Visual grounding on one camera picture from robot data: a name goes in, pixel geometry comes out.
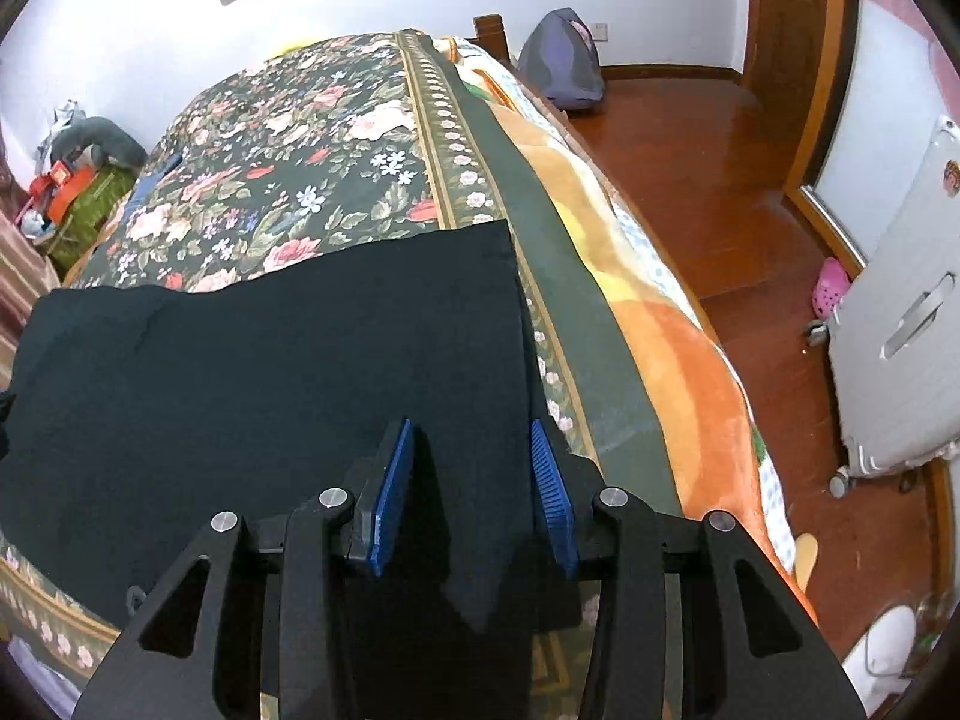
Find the white suitcase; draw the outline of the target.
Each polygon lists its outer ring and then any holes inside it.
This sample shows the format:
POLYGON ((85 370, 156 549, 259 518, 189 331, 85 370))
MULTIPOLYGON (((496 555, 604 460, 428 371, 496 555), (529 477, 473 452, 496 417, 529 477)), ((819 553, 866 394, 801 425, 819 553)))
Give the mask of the white suitcase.
POLYGON ((874 255, 805 332, 832 366, 846 461, 836 499, 860 479, 958 455, 958 125, 942 117, 874 255))

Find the black pants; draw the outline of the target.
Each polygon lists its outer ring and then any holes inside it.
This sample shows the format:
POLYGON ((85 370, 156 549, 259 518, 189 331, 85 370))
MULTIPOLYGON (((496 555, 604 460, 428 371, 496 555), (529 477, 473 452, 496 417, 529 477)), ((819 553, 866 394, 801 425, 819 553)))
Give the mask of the black pants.
POLYGON ((547 416, 505 223, 320 255, 213 293, 59 289, 3 395, 2 530, 112 624, 215 512, 285 514, 398 418, 443 501, 441 590, 534 624, 530 428, 547 416))

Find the floral bed cover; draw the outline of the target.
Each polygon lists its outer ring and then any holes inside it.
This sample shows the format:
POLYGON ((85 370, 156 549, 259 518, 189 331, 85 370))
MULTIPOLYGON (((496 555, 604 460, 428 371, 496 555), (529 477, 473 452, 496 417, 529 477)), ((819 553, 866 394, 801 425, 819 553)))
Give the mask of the floral bed cover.
MULTIPOLYGON (((327 39, 228 76, 174 119, 145 176, 176 153, 178 169, 127 224, 112 220, 64 289, 213 293, 357 245, 501 221, 539 364, 540 421, 608 479, 677 510, 658 417, 601 288, 487 99, 428 36, 327 39)), ((153 587, 128 590, 125 621, 153 587)), ((581 596, 550 589, 530 628, 480 632, 437 575, 395 603, 397 653, 405 673, 452 692, 550 694, 581 678, 581 596)), ((60 590, 3 530, 2 619, 75 684, 125 624, 60 590)))

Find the green bag with clutter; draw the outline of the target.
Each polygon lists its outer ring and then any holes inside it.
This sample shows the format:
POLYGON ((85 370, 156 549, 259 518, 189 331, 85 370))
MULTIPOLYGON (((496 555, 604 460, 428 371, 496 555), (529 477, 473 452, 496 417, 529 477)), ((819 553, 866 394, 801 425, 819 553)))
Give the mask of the green bag with clutter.
POLYGON ((85 166, 53 195, 52 231, 44 232, 36 247, 59 277, 93 247, 101 227, 133 184, 135 174, 123 167, 85 166))

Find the folded blue jeans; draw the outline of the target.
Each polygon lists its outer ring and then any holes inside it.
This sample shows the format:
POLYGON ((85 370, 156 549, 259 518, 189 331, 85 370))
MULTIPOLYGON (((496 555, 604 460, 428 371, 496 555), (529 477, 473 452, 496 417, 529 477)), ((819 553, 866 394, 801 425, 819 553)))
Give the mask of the folded blue jeans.
POLYGON ((148 176, 140 177, 135 187, 133 187, 130 197, 128 197, 127 202, 125 202, 121 218, 122 224, 128 223, 128 220, 130 220, 130 218, 142 208, 146 200, 149 199, 149 195, 155 192, 155 188, 158 187, 158 184, 164 177, 166 177, 167 174, 171 174, 172 171, 176 171, 181 163, 182 154, 172 154, 171 158, 169 158, 158 171, 151 172, 148 176))

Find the grey plush toy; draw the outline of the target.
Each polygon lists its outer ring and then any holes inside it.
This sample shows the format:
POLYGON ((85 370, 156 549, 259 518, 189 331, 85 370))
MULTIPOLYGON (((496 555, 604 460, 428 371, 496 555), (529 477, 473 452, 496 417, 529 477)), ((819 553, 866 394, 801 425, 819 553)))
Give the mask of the grey plush toy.
POLYGON ((115 164, 124 169, 140 171, 146 163, 142 145, 117 124, 106 117, 73 119, 68 127, 53 137, 50 160, 65 164, 75 163, 85 151, 96 167, 115 164))

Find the purple grey backpack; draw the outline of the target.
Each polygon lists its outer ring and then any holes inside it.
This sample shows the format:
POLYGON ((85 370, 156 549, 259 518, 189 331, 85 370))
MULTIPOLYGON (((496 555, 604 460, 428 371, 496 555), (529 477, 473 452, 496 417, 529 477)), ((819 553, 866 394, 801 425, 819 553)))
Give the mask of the purple grey backpack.
POLYGON ((596 43, 573 8, 551 10, 540 20, 521 49, 517 68, 556 109, 592 109, 604 100, 596 43))

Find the red striped curtain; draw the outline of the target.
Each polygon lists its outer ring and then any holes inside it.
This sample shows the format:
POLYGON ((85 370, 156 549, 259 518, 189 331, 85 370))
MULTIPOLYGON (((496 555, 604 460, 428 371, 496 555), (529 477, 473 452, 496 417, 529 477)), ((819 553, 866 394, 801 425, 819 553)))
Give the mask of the red striped curtain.
POLYGON ((14 224, 28 194, 11 172, 7 150, 0 161, 0 379, 10 382, 16 349, 32 308, 59 288, 52 263, 39 254, 14 224))

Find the orange blanket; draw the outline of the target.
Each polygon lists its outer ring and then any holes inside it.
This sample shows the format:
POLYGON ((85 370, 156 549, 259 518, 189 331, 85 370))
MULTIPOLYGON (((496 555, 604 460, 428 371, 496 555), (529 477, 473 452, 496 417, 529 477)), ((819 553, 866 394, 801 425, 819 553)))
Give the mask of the orange blanket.
POLYGON ((690 518, 732 512, 789 589, 802 595, 811 567, 797 557, 781 484, 742 380, 656 236, 565 114, 464 37, 433 44, 460 80, 487 99, 601 288, 658 417, 682 512, 690 518))

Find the wooden bedpost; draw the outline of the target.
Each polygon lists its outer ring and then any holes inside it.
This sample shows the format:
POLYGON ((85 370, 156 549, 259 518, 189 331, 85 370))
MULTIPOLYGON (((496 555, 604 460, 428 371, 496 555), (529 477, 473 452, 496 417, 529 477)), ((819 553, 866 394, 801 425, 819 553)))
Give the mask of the wooden bedpost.
POLYGON ((481 47, 500 64, 511 65, 508 36, 506 36, 505 23, 500 13, 475 16, 473 29, 475 34, 470 38, 470 42, 474 46, 481 47))

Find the pink croc shoe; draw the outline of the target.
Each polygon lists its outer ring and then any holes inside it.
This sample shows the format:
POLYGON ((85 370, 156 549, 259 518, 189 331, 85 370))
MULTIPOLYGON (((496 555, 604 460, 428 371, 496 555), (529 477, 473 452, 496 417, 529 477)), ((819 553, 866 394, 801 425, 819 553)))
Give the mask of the pink croc shoe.
POLYGON ((844 266, 835 257, 828 257, 818 270, 814 289, 812 289, 811 304, 814 316, 818 320, 827 320, 843 301, 850 288, 851 280, 844 266))

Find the wooden door frame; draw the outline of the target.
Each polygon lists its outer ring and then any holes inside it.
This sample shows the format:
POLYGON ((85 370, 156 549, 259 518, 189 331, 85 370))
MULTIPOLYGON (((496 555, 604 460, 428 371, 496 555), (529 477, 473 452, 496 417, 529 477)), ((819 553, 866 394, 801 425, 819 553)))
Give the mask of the wooden door frame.
POLYGON ((859 0, 748 0, 742 83, 788 147, 782 195, 851 277, 866 261, 814 185, 853 70, 859 0))

